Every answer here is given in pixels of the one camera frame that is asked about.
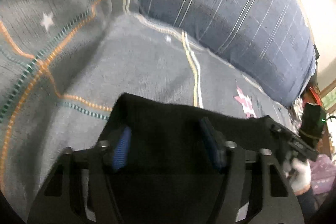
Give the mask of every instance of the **bolt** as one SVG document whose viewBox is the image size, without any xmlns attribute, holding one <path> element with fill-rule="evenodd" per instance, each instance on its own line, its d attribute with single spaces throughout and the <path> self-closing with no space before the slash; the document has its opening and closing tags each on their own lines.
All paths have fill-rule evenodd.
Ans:
<svg viewBox="0 0 336 224">
<path fill-rule="evenodd" d="M 267 148 L 260 149 L 260 153 L 263 154 L 264 156 L 272 155 L 272 151 Z"/>
<path fill-rule="evenodd" d="M 235 142 L 230 142 L 230 141 L 226 141 L 225 145 L 228 148 L 236 148 L 237 147 L 237 144 Z"/>
<path fill-rule="evenodd" d="M 67 147 L 63 150 L 63 154 L 65 155 L 71 155 L 72 154 L 72 149 L 70 147 Z"/>
<path fill-rule="evenodd" d="M 101 150 L 106 150 L 110 147 L 110 143 L 109 143 L 109 141 L 106 141 L 106 140 L 99 141 L 98 146 L 101 148 Z"/>
</svg>

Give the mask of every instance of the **black device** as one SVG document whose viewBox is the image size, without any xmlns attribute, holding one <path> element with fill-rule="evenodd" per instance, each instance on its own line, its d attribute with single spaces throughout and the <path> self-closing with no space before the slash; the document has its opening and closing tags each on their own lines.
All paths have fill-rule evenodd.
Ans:
<svg viewBox="0 0 336 224">
<path fill-rule="evenodd" d="M 326 124 L 326 111 L 317 104 L 306 103 L 303 109 L 299 136 L 312 148 L 316 148 L 322 138 Z"/>
<path fill-rule="evenodd" d="M 239 224 L 303 224 L 281 168 L 289 150 L 302 160 L 317 157 L 270 117 L 237 119 L 123 94 L 97 144 L 67 148 L 53 165 L 28 224 L 233 224 L 246 193 Z"/>
</svg>

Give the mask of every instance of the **white glove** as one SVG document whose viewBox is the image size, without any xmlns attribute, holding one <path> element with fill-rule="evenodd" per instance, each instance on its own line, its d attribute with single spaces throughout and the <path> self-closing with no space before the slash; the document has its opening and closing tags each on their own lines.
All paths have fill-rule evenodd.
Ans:
<svg viewBox="0 0 336 224">
<path fill-rule="evenodd" d="M 302 195 L 310 188 L 311 171 L 308 160 L 302 162 L 297 158 L 294 158 L 291 162 L 291 167 L 297 172 L 289 180 L 289 184 L 292 187 L 295 195 Z"/>
</svg>

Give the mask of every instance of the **black fabric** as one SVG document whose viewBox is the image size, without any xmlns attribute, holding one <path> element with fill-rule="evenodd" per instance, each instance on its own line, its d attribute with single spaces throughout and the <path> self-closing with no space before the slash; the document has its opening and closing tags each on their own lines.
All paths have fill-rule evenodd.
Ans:
<svg viewBox="0 0 336 224">
<path fill-rule="evenodd" d="M 317 86 L 318 85 L 318 80 L 317 80 L 317 62 L 316 62 L 316 70 L 315 70 L 315 73 L 313 74 L 312 77 L 310 77 L 310 80 L 306 86 L 306 89 L 310 86 Z"/>
<path fill-rule="evenodd" d="M 208 117 L 226 140 L 245 149 L 269 148 L 282 162 L 285 147 L 263 119 L 237 119 L 184 105 L 122 95 L 100 140 L 127 125 L 132 129 L 127 165 L 110 177 L 125 223 L 202 223 L 214 208 L 223 175 L 213 169 L 199 120 Z"/>
<path fill-rule="evenodd" d="M 320 57 L 319 51 L 317 50 L 316 45 L 314 44 L 314 50 L 315 50 L 315 60 L 318 60 Z"/>
<path fill-rule="evenodd" d="M 316 212 L 316 199 L 314 198 L 313 189 L 310 188 L 304 194 L 298 195 L 297 199 L 302 210 L 304 221 L 307 222 Z"/>
</svg>

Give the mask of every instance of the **gray blanket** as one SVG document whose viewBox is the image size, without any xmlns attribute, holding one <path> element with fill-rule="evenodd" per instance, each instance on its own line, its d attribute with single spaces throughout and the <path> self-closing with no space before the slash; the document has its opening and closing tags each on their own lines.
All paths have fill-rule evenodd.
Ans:
<svg viewBox="0 0 336 224">
<path fill-rule="evenodd" d="M 0 0 L 0 183 L 26 220 L 65 147 L 95 144 L 122 92 L 234 117 L 287 110 L 137 0 Z"/>
<path fill-rule="evenodd" d="M 182 28 L 290 106 L 314 74 L 296 0 L 140 0 L 142 13 Z"/>
</svg>

